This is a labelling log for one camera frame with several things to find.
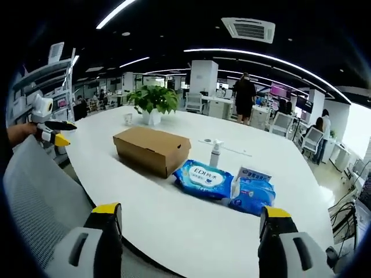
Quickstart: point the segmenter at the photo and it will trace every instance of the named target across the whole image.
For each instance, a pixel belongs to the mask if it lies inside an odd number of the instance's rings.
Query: ceiling
[[[346,103],[331,86],[279,61],[245,53],[183,52],[186,49],[223,48],[288,61],[333,86],[371,88],[371,56],[366,53],[371,43],[365,35],[369,32],[366,24],[368,10],[358,5],[309,0],[285,1],[285,4],[282,1],[136,0],[97,30],[99,22],[121,3],[122,0],[67,1],[59,14],[50,15],[31,46],[26,68],[30,71],[46,64],[50,45],[64,41],[66,55],[70,55],[75,47],[80,56],[74,66],[74,81],[95,79],[98,74],[104,78],[120,76],[125,71],[188,68],[192,60],[214,59],[221,70],[247,71],[298,88],[314,89],[317,85],[337,101]],[[223,17],[275,23],[273,43],[232,38],[221,21]],[[119,67],[144,57],[150,58]],[[91,67],[103,68],[86,72]],[[239,77],[239,74],[219,72],[219,77],[227,76]],[[358,97],[357,101],[370,106],[367,97],[360,100]]]

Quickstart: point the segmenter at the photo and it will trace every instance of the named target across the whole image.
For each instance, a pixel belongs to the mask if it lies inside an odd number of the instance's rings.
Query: cardboard box
[[[114,144],[120,157],[163,178],[183,164],[191,148],[188,138],[140,126],[115,135]]]

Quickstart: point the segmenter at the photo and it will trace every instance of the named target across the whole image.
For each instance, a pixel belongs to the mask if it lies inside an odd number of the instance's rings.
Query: blue wipes pack
[[[229,207],[243,213],[260,216],[264,206],[272,206],[276,197],[274,187],[267,181],[239,179],[239,195],[231,199]]]
[[[173,175],[185,193],[220,200],[231,197],[233,176],[195,160],[187,160]]]

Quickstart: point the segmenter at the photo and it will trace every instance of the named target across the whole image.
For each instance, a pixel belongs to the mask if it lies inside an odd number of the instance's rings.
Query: white bottle
[[[214,147],[213,147],[213,150],[211,151],[211,157],[210,157],[210,163],[209,163],[210,166],[217,168],[222,145],[223,145],[222,141],[214,140]]]

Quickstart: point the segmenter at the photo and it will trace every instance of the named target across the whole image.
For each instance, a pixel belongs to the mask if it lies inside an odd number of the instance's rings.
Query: white flower pot
[[[151,113],[143,111],[143,122],[149,126],[158,125],[161,122],[161,113],[153,109]]]

